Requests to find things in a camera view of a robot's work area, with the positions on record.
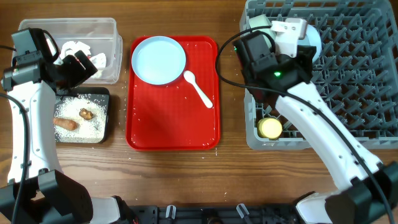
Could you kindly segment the orange carrot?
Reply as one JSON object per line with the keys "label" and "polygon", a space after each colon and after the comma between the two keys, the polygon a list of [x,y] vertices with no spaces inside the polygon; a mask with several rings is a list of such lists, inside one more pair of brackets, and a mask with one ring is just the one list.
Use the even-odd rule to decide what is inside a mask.
{"label": "orange carrot", "polygon": [[53,123],[54,125],[60,126],[61,128],[69,131],[74,131],[78,128],[78,123],[70,119],[54,118]]}

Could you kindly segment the green bowl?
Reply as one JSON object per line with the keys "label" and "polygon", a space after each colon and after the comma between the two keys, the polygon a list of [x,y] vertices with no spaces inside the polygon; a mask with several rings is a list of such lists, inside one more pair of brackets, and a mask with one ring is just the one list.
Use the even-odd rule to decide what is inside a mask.
{"label": "green bowl", "polygon": [[[250,28],[260,27],[260,26],[271,26],[271,21],[268,17],[263,14],[260,16],[252,17],[248,20],[248,24]],[[259,31],[265,32],[266,34],[270,35],[271,39],[274,40],[276,34],[271,29],[259,29]]]}

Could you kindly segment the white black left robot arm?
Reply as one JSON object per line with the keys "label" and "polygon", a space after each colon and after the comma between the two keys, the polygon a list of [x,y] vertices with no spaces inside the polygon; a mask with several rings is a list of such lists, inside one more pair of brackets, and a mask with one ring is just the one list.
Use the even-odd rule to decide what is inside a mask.
{"label": "white black left robot arm", "polygon": [[12,223],[117,223],[124,220],[120,198],[91,197],[67,177],[58,161],[53,113],[57,94],[96,73],[78,51],[57,64],[59,50],[43,29],[12,35],[16,56],[1,79],[1,96],[12,110],[12,164],[1,189],[1,213]]}

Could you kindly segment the yellow plastic cup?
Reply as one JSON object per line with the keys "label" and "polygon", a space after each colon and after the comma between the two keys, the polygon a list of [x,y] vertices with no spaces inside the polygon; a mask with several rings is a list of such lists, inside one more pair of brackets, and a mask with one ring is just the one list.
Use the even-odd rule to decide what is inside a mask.
{"label": "yellow plastic cup", "polygon": [[257,132],[262,138],[277,139],[282,130],[282,124],[275,118],[263,118],[257,123]]}

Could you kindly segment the light blue bowl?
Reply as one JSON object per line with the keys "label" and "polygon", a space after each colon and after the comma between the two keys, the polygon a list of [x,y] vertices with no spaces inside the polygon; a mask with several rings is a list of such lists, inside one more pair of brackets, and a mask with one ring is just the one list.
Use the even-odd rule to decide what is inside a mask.
{"label": "light blue bowl", "polygon": [[312,58],[312,62],[315,63],[322,52],[322,40],[319,32],[314,26],[308,25],[305,33],[305,38],[298,41],[299,45],[316,47],[316,53]]}

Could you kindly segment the white plastic spoon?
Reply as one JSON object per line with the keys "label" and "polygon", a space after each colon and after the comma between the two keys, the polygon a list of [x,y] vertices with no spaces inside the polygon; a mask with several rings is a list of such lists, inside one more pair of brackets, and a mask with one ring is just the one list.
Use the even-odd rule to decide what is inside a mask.
{"label": "white plastic spoon", "polygon": [[198,86],[196,82],[196,76],[193,72],[186,70],[183,73],[184,79],[191,84],[194,89],[197,91],[199,97],[201,98],[203,104],[208,108],[211,109],[213,107],[213,103],[211,100],[206,96],[206,94],[203,92],[203,90]]}

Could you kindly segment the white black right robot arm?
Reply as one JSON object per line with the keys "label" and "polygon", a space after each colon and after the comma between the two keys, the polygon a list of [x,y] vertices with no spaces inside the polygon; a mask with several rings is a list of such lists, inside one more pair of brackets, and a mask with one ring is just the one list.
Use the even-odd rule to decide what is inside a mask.
{"label": "white black right robot arm", "polygon": [[372,223],[397,205],[397,164],[384,165],[346,129],[311,81],[316,47],[301,34],[245,30],[231,38],[244,87],[257,102],[269,100],[326,165],[336,190],[311,193],[295,205],[305,223]]}

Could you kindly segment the light blue plate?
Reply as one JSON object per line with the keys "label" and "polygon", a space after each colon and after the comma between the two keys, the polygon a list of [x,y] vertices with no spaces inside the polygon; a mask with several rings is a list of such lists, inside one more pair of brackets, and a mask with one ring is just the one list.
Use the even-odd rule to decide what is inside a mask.
{"label": "light blue plate", "polygon": [[136,76],[151,85],[174,82],[185,70],[187,56],[183,47],[166,36],[153,36],[133,50],[131,67]]}

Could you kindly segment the brown mushroom piece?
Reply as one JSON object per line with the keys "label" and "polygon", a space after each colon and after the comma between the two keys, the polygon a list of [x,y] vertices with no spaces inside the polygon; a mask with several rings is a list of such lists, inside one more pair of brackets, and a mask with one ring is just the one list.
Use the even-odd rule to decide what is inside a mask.
{"label": "brown mushroom piece", "polygon": [[87,109],[85,109],[85,108],[82,108],[82,109],[80,110],[79,115],[80,115],[84,120],[91,120],[91,119],[94,118],[94,114],[93,114],[91,111],[89,111],[89,110],[87,110]]}

